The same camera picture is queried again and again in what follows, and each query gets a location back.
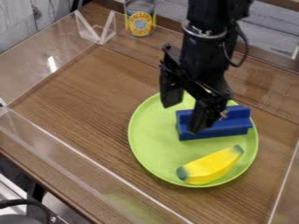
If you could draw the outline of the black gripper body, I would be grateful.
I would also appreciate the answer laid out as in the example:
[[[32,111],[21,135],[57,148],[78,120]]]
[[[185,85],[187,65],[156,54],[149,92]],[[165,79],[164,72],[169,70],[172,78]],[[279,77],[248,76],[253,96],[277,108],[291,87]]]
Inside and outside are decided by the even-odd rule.
[[[215,95],[229,99],[232,92],[224,79],[235,47],[235,32],[224,27],[220,32],[183,27],[181,48],[165,44],[161,66],[165,66],[183,83],[203,85]]]

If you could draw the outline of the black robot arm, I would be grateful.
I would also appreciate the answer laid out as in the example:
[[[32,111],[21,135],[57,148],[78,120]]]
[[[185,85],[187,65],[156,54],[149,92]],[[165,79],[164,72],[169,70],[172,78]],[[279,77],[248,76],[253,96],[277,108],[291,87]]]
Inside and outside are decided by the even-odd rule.
[[[183,102],[183,95],[195,99],[188,131],[196,134],[225,115],[232,91],[224,78],[237,39],[247,36],[239,20],[248,16],[253,0],[188,0],[181,47],[163,46],[160,61],[160,101],[169,108]]]

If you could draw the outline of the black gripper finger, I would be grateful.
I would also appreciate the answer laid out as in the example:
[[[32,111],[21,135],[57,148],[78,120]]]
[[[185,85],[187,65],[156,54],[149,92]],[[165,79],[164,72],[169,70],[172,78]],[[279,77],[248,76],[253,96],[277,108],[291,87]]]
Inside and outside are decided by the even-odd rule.
[[[160,67],[160,100],[167,109],[183,101],[183,88],[177,75],[165,67]]]
[[[201,98],[195,100],[188,123],[188,131],[196,135],[213,123],[227,117],[227,98]]]

